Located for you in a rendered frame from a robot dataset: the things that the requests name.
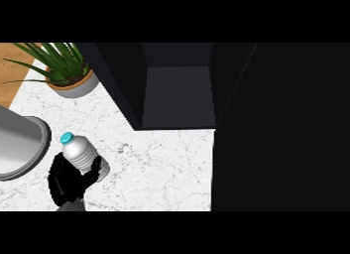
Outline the green potted plant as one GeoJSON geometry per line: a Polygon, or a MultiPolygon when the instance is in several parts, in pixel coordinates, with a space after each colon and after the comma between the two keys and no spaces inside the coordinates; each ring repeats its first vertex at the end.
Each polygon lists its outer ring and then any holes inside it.
{"type": "Polygon", "coordinates": [[[45,67],[17,60],[7,59],[7,62],[27,67],[44,79],[23,79],[23,82],[42,82],[60,89],[76,87],[89,78],[92,68],[87,57],[75,43],[14,43],[14,46],[27,53],[45,67]]]}

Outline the clear water bottle cyan cap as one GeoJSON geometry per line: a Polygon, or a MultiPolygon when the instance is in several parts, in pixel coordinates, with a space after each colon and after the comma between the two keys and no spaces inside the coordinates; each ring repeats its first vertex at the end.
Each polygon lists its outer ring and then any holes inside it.
{"type": "Polygon", "coordinates": [[[84,176],[91,171],[94,159],[101,158],[97,178],[97,181],[101,182],[110,173],[110,165],[88,137],[67,132],[61,136],[61,143],[64,158],[70,162],[67,172],[73,177],[84,176]]]}

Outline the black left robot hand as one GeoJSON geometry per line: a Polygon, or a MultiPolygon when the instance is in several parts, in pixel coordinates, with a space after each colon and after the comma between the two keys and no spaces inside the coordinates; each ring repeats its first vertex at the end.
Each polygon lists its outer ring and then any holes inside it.
{"type": "Polygon", "coordinates": [[[91,164],[91,170],[82,174],[64,157],[64,153],[56,156],[51,166],[48,182],[53,200],[57,206],[64,206],[85,198],[91,185],[97,182],[101,170],[101,156],[97,156],[91,164]]]}

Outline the grey plant pot brown rim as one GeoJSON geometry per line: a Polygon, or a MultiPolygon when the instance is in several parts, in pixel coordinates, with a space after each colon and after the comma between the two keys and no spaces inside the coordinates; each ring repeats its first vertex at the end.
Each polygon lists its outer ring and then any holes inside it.
{"type": "Polygon", "coordinates": [[[94,70],[89,71],[85,78],[73,85],[60,87],[50,83],[51,89],[64,98],[81,98],[87,96],[100,84],[94,70]]]}

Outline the large grey cylinder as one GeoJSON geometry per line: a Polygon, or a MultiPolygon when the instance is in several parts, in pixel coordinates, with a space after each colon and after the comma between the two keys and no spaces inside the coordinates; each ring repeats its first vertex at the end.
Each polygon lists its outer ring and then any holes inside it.
{"type": "Polygon", "coordinates": [[[50,150],[53,130],[36,116],[22,116],[0,105],[0,182],[23,177],[50,150]]]}

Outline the dark grey open cabinet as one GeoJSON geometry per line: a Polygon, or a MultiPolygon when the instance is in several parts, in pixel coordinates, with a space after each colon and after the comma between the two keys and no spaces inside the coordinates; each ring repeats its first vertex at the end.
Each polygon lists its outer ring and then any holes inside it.
{"type": "Polygon", "coordinates": [[[79,43],[137,130],[215,129],[255,43],[79,43]]]}

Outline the dark grey cabinet door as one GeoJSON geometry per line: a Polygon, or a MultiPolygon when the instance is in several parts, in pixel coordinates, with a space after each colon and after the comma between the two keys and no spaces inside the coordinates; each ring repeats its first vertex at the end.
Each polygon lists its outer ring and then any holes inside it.
{"type": "Polygon", "coordinates": [[[258,45],[213,162],[213,210],[350,211],[350,43],[258,45]]]}

